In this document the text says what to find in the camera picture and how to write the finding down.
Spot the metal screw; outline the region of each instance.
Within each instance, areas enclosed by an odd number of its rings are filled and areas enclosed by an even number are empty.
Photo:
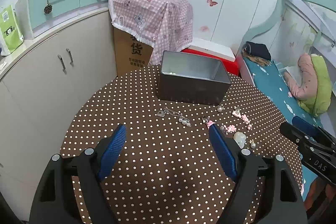
[[[53,155],[53,156],[51,157],[51,159],[52,159],[53,161],[58,161],[59,158],[60,158],[60,155],[59,155],[59,154],[55,154],[55,155]]]
[[[275,158],[278,160],[278,161],[283,161],[284,158],[282,155],[276,155]]]
[[[87,148],[87,149],[85,149],[85,154],[86,155],[92,155],[93,154],[93,152],[94,152],[94,149],[93,148]]]
[[[249,154],[251,154],[251,151],[248,150],[248,149],[246,149],[246,148],[244,148],[244,149],[241,150],[241,153],[242,153],[243,155],[245,155],[245,156],[248,156]]]

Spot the brown polka dot tablecloth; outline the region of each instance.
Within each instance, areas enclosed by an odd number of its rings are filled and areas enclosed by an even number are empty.
[[[217,106],[160,101],[159,69],[151,66],[128,73],[98,90],[73,119],[60,152],[63,157],[79,155],[110,136],[119,123],[126,126],[125,147],[101,183],[121,224],[216,223],[235,184],[218,162],[202,115],[219,126],[235,125],[247,136],[245,148],[254,139],[257,146],[251,150],[256,155],[282,154],[301,187],[299,152],[279,131],[285,118],[257,88],[230,75],[232,84],[219,113]],[[182,125],[178,117],[157,116],[165,106],[182,112],[192,126]],[[251,120],[252,130],[231,115],[235,106]],[[82,220],[91,223],[77,177],[73,187]],[[262,188],[263,178],[257,178],[246,223],[254,220]]]

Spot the heart pendant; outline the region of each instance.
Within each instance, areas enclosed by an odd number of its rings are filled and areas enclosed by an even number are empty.
[[[158,115],[159,117],[164,117],[165,112],[163,110],[160,110],[156,115]]]

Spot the blue rubber pad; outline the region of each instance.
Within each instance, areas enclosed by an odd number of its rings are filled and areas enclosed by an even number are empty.
[[[224,139],[222,138],[221,132],[219,132],[219,130],[220,129],[218,129],[215,125],[211,125],[209,128],[209,140],[215,150],[224,173],[233,181],[236,181],[236,161],[227,147]]]
[[[100,159],[100,170],[98,172],[100,182],[110,175],[113,165],[116,163],[120,152],[124,147],[125,140],[126,127],[122,125],[113,133],[112,140]]]

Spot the butterfly sticker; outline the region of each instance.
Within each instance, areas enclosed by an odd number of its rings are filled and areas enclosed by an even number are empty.
[[[209,3],[210,7],[218,4],[218,2],[215,2],[215,1],[212,1],[212,0],[207,0],[207,3]]]

